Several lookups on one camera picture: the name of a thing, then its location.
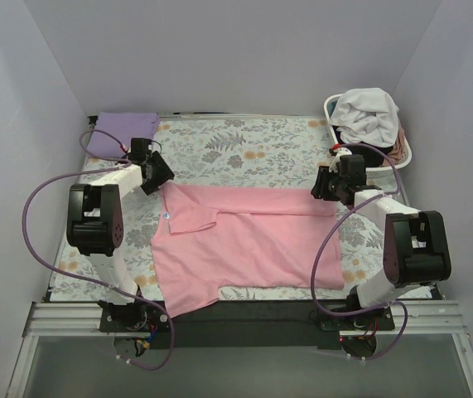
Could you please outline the pink t shirt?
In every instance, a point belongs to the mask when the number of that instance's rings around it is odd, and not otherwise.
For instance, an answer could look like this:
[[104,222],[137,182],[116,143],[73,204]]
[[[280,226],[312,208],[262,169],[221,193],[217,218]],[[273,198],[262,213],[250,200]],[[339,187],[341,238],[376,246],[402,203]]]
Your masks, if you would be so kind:
[[[310,287],[316,253],[335,223],[335,203],[305,189],[166,183],[151,248],[167,312],[176,317],[211,305],[226,286]],[[335,233],[316,287],[344,286]]]

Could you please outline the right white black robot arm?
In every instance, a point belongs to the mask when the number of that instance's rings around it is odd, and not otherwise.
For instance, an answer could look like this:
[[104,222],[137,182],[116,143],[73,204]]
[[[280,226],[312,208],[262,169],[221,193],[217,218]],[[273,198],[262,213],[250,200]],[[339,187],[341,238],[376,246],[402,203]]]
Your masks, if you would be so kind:
[[[369,185],[364,158],[345,147],[334,150],[329,166],[319,167],[311,195],[323,201],[338,201],[348,208],[322,241],[310,277],[311,298],[316,310],[330,317],[353,318],[386,308],[418,286],[449,279],[451,258],[442,214],[420,211],[393,199],[392,192]],[[355,287],[343,312],[332,311],[316,296],[316,272],[324,249],[339,227],[358,214],[384,234],[383,265],[372,278]]]

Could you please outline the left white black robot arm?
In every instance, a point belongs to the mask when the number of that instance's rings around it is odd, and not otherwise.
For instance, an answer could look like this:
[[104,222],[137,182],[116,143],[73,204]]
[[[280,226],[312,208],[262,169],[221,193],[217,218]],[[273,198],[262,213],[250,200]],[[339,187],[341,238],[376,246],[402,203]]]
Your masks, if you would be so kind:
[[149,196],[174,178],[161,153],[152,148],[155,144],[149,138],[132,138],[125,153],[131,166],[91,183],[74,184],[69,192],[67,241],[86,256],[99,280],[109,285],[100,307],[113,321],[131,329],[147,319],[147,311],[120,249],[125,235],[122,199],[137,188]]

